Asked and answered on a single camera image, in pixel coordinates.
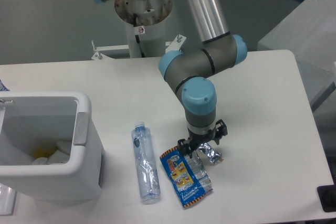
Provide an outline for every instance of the blue snack bag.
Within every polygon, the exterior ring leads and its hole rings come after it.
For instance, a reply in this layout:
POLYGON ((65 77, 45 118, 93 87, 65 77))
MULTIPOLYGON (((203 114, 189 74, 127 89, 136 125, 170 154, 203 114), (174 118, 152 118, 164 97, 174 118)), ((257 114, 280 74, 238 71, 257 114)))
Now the blue snack bag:
POLYGON ((9 91, 9 89, 2 84, 1 80, 0 80, 0 91, 9 91))
POLYGON ((197 203, 212 190, 209 176, 196 152, 192 158, 181 156, 176 146, 163 153, 160 160, 184 208, 197 203))

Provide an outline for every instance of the plastic water bottle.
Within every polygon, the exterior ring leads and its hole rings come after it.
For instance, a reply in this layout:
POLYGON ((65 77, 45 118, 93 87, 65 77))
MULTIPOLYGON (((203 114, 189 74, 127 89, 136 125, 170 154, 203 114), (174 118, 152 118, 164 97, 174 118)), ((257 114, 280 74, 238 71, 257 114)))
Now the plastic water bottle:
POLYGON ((135 166, 138 174, 140 197, 146 204, 156 202, 160 196, 159 178, 149 128, 143 122, 132 131, 135 166))

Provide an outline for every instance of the gray floor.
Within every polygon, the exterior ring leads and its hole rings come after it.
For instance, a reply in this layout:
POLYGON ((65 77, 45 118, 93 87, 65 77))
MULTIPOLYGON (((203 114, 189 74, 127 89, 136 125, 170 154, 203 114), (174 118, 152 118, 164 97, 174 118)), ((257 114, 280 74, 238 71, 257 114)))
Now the gray floor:
MULTIPOLYGON (((220 0, 229 27, 250 51, 298 6, 296 0, 220 0)), ((174 0, 166 40, 187 36, 185 50, 201 47, 186 0, 174 0)), ((114 3, 92 0, 0 0, 0 64, 88 60, 96 46, 126 44, 114 3)))

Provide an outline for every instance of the white trash bin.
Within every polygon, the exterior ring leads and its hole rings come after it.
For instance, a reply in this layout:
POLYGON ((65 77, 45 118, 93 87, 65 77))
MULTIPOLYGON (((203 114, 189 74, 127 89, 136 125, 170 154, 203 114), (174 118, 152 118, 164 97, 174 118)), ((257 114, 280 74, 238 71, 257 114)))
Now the white trash bin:
POLYGON ((79 92, 0 93, 0 183, 35 199, 83 200, 101 195, 104 148, 79 92), (71 141, 69 161, 32 165, 37 148, 71 141))

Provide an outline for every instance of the white tabletop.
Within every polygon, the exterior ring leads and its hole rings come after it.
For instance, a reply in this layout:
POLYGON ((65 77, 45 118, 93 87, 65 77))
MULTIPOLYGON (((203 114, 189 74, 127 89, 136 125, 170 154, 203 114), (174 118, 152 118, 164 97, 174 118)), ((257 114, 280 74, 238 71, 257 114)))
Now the white tabletop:
POLYGON ((107 152, 103 194, 84 202, 35 201, 19 194, 1 223, 271 223, 336 217, 325 213, 316 188, 332 184, 293 54, 250 52, 245 62, 210 79, 217 119, 229 134, 224 161, 204 162, 213 192, 183 209, 159 156, 187 137, 184 110, 158 70, 159 58, 0 66, 13 91, 82 91, 107 152), (151 129, 160 201, 141 204, 131 130, 151 129))

